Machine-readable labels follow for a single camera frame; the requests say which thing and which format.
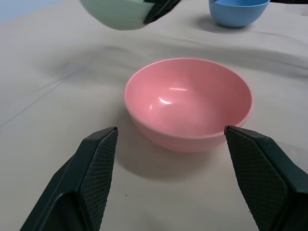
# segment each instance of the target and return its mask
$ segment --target plastic bowl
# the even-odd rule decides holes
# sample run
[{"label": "plastic bowl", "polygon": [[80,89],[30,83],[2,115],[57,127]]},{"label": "plastic bowl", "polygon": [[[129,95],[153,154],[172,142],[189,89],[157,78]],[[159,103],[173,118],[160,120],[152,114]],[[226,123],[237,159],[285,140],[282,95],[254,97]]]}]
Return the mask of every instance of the plastic bowl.
[{"label": "plastic bowl", "polygon": [[251,89],[237,73],[194,58],[139,70],[126,84],[124,101],[145,137],[177,152],[202,152],[223,143],[225,126],[241,127],[254,105]]},{"label": "plastic bowl", "polygon": [[257,20],[270,0],[209,0],[212,17],[226,27],[243,27]]}]

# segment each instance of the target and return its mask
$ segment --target bowl rim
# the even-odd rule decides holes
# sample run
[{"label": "bowl rim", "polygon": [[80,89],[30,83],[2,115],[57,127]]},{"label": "bowl rim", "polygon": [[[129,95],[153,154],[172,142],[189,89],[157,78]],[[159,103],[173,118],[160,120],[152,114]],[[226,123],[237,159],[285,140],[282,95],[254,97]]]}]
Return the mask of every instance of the bowl rim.
[{"label": "bowl rim", "polygon": [[209,1],[214,2],[214,3],[216,3],[216,4],[219,4],[219,5],[223,5],[223,6],[232,6],[232,7],[255,7],[255,6],[262,6],[262,5],[266,5],[266,4],[269,4],[269,3],[270,3],[270,0],[267,0],[267,2],[262,3],[262,4],[258,4],[258,5],[239,6],[239,5],[229,5],[229,4],[219,3],[219,2],[217,2],[217,0],[209,0]]},{"label": "bowl rim", "polygon": [[128,101],[127,101],[127,91],[128,91],[128,87],[131,83],[131,81],[133,80],[133,78],[139,74],[139,72],[143,71],[144,69],[152,66],[152,65],[156,65],[156,64],[159,64],[159,63],[162,63],[162,62],[167,62],[167,61],[173,61],[173,60],[195,60],[195,61],[203,61],[203,62],[208,62],[208,63],[212,63],[212,64],[216,64],[216,65],[219,65],[231,72],[233,72],[234,74],[236,74],[243,82],[244,84],[248,87],[248,90],[249,90],[249,93],[250,93],[250,97],[251,97],[251,105],[250,105],[250,108],[249,108],[249,111],[247,113],[247,115],[237,124],[235,125],[232,125],[232,124],[229,124],[229,125],[226,125],[226,126],[237,126],[237,127],[241,127],[246,121],[247,119],[250,117],[250,115],[252,114],[252,111],[254,109],[254,106],[255,106],[255,98],[254,98],[254,94],[252,92],[252,89],[251,87],[249,86],[249,84],[246,82],[246,80],[244,80],[239,74],[237,74],[235,71],[233,71],[232,69],[228,68],[227,66],[225,65],[222,65],[220,63],[217,63],[217,62],[213,62],[211,60],[207,60],[207,59],[199,59],[199,58],[171,58],[171,59],[164,59],[164,60],[161,60],[161,61],[157,61],[157,62],[154,62],[152,64],[149,64],[149,65],[146,65],[145,67],[141,68],[140,70],[138,70],[135,74],[132,75],[132,77],[130,77],[130,79],[128,80],[128,82],[126,83],[126,86],[125,86],[125,89],[124,89],[124,103],[125,103],[125,106],[126,106],[126,109],[128,110],[128,113],[130,114],[130,116],[136,120],[138,123],[142,124],[144,127],[148,128],[149,130],[153,130],[157,133],[160,133],[160,134],[163,134],[165,136],[168,136],[168,137],[173,137],[173,138],[180,138],[180,139],[189,139],[189,140],[203,140],[203,139],[208,139],[208,138],[215,138],[215,137],[219,137],[219,136],[222,136],[224,135],[224,129],[223,131],[220,131],[220,132],[217,132],[217,133],[213,133],[213,134],[209,134],[209,135],[202,135],[202,136],[181,136],[181,135],[176,135],[176,134],[172,134],[172,133],[169,133],[169,132],[165,132],[163,130],[160,130],[160,129],[157,129],[155,128],[154,126],[151,126],[151,125],[148,125],[147,123],[143,122],[141,119],[139,119],[137,117],[137,115],[133,112],[133,110],[131,109]]}]

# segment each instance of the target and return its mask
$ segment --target white tablecloth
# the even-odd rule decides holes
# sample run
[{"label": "white tablecloth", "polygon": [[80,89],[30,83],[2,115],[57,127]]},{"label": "white tablecloth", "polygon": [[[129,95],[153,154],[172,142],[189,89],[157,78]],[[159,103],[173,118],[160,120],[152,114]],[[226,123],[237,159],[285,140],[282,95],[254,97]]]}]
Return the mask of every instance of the white tablecloth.
[{"label": "white tablecloth", "polygon": [[0,230],[18,230],[83,138],[118,126],[104,231],[257,231],[227,145],[175,154],[130,121],[124,85],[165,58],[225,64],[251,85],[245,128],[272,137],[308,172],[308,17],[271,3],[245,29],[211,21],[206,0],[184,0],[138,31],[111,30],[67,0],[0,25]]}]

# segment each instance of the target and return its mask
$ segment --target pink bowl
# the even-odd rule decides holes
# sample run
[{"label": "pink bowl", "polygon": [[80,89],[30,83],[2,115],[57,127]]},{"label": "pink bowl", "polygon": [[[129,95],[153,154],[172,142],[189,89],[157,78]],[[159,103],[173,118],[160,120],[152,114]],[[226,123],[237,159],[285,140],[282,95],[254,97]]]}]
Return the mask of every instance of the pink bowl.
[{"label": "pink bowl", "polygon": [[241,127],[254,107],[252,91],[237,73],[194,58],[139,70],[126,84],[124,101],[145,137],[178,152],[218,146],[225,141],[225,126]]}]

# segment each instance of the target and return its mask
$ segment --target textured gripper pad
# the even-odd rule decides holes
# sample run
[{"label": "textured gripper pad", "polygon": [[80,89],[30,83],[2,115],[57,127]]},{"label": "textured gripper pad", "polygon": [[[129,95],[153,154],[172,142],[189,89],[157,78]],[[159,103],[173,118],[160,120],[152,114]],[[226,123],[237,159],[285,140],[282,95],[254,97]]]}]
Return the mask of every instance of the textured gripper pad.
[{"label": "textured gripper pad", "polygon": [[94,231],[99,231],[111,187],[117,132],[102,140],[81,184],[80,194]]},{"label": "textured gripper pad", "polygon": [[260,231],[271,231],[288,201],[288,185],[255,141],[227,129],[240,190]]}]

